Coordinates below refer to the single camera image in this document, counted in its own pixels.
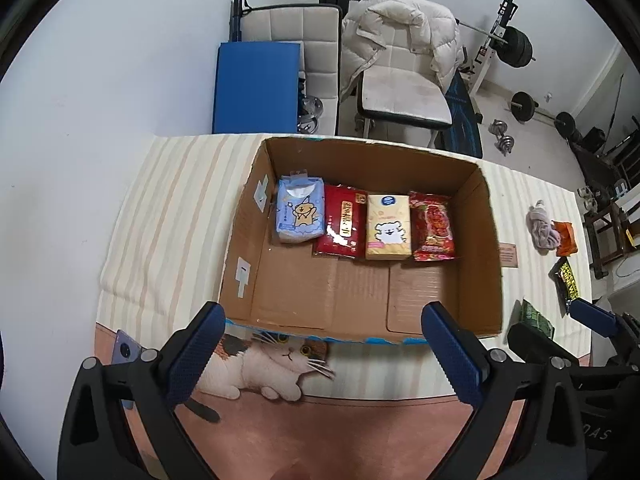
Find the brown cardboard box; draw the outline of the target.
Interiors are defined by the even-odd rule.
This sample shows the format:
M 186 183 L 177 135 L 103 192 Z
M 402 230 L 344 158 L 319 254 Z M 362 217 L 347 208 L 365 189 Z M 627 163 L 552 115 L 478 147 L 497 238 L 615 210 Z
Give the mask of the brown cardboard box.
M 322 256 L 276 235 L 280 178 L 303 171 L 374 194 L 446 196 L 456 255 L 439 262 Z M 488 183 L 472 160 L 390 143 L 281 136 L 259 144 L 232 224 L 220 303 L 232 322 L 274 332 L 403 344 L 440 302 L 477 336 L 502 326 L 499 243 Z

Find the white quilted bench pad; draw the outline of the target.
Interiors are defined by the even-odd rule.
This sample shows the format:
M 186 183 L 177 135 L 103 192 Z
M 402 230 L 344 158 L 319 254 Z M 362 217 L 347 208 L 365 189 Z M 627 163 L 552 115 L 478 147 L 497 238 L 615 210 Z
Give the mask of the white quilted bench pad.
M 340 108 L 341 11 L 328 4 L 282 4 L 243 12 L 244 41 L 296 42 L 306 90 L 323 104 L 315 136 L 335 136 Z

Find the green wipes pack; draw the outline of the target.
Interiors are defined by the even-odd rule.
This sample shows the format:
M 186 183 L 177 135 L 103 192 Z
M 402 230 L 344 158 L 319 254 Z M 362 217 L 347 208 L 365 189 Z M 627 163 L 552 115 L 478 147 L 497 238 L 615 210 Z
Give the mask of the green wipes pack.
M 555 328 L 551 322 L 540 311 L 538 311 L 528 300 L 523 299 L 518 315 L 518 322 L 538 330 L 549 339 L 554 338 Z

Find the grey crumpled cloth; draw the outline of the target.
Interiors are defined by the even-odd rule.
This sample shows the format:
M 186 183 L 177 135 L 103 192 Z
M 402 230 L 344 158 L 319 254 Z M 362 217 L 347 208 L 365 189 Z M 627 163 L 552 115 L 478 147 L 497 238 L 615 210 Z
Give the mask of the grey crumpled cloth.
M 526 226 L 538 252 L 550 252 L 561 245 L 561 235 L 553 227 L 543 200 L 537 200 L 526 214 Z

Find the purple smartphone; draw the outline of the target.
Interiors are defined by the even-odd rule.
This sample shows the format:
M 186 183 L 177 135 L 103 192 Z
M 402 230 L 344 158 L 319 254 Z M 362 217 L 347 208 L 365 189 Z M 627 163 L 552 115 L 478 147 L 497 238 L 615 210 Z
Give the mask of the purple smartphone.
M 124 330 L 117 331 L 113 344 L 112 365 L 117 367 L 115 372 L 116 385 L 118 391 L 122 393 L 122 406 L 126 410 L 134 408 L 134 397 L 127 378 L 128 364 L 137 361 L 143 350 L 142 345 Z

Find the dark wooden stool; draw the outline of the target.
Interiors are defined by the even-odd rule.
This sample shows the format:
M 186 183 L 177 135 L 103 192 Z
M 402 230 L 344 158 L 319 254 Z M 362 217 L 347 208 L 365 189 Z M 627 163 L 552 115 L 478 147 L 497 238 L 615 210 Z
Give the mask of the dark wooden stool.
M 590 269 L 596 280 L 608 276 L 608 266 L 639 250 L 639 199 L 629 194 L 610 200 L 598 212 L 585 214 L 591 254 Z

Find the chrome dumbbell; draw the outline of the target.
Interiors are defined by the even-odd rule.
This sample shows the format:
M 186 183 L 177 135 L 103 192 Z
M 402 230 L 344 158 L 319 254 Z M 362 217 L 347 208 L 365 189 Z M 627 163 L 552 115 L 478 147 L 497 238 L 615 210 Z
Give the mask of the chrome dumbbell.
M 496 148 L 503 154 L 508 156 L 512 153 L 514 147 L 514 139 L 508 135 L 508 125 L 500 119 L 495 119 L 488 127 L 488 131 L 496 138 Z

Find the blue wet wipes pack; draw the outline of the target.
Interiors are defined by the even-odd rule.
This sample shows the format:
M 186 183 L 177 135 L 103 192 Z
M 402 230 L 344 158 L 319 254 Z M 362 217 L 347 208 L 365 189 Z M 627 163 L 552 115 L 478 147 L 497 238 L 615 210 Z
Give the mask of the blue wet wipes pack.
M 324 182 L 306 174 L 279 180 L 276 233 L 281 243 L 299 244 L 326 232 Z

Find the black shoe shine wipes pack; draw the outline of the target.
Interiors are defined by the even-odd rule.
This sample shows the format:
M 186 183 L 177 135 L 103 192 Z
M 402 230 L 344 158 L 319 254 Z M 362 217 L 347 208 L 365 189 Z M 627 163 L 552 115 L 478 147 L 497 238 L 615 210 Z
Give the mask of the black shoe shine wipes pack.
M 550 278 L 555 284 L 564 312 L 570 312 L 570 304 L 579 298 L 579 290 L 573 269 L 565 256 L 560 257 L 552 266 Z

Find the barbell with black plates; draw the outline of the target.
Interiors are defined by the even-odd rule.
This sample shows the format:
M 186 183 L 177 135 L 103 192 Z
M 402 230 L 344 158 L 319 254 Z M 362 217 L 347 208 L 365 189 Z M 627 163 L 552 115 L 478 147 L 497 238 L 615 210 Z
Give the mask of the barbell with black plates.
M 506 26 L 502 35 L 499 36 L 494 32 L 486 32 L 486 30 L 466 24 L 458 18 L 456 22 L 465 28 L 486 36 L 489 39 L 489 45 L 496 51 L 499 60 L 506 63 L 506 65 L 521 68 L 535 59 L 532 43 L 524 32 L 513 26 Z

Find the white puffer jacket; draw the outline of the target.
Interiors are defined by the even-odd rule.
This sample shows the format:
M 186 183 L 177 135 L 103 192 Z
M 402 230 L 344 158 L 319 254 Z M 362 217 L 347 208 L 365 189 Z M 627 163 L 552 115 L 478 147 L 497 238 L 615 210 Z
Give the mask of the white puffer jacket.
M 383 32 L 386 26 L 407 34 L 410 53 L 427 55 L 428 68 L 446 92 L 463 60 L 454 14 L 428 0 L 360 0 L 342 21 L 340 96 L 344 98 L 357 77 L 392 47 Z

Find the yellow tissue pack bear print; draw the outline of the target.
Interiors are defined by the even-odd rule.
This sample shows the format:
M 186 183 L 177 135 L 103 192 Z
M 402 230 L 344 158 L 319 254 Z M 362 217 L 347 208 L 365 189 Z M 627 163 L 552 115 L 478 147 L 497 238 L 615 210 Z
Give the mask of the yellow tissue pack bear print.
M 411 256 L 408 195 L 369 194 L 367 260 L 405 260 Z

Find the orange snack packet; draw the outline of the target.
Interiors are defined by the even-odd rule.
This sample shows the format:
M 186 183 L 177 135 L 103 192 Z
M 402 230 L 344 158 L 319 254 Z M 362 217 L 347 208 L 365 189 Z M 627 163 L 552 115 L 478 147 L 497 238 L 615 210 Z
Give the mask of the orange snack packet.
M 575 231 L 570 222 L 552 222 L 553 229 L 560 234 L 560 244 L 556 248 L 558 257 L 568 257 L 578 252 Z

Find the blue folded exercise mat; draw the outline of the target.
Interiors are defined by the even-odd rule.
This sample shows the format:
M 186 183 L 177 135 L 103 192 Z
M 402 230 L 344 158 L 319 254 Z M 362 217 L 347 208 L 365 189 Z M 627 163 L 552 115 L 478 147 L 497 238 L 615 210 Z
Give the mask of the blue folded exercise mat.
M 300 45 L 224 42 L 218 48 L 213 132 L 294 133 Z

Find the red tissue pack gold label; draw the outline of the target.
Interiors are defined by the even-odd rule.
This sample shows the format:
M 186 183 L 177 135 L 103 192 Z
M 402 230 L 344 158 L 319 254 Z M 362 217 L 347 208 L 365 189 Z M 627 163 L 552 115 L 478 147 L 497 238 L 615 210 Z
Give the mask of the red tissue pack gold label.
M 326 232 L 314 242 L 316 255 L 363 259 L 368 194 L 345 185 L 324 186 Z

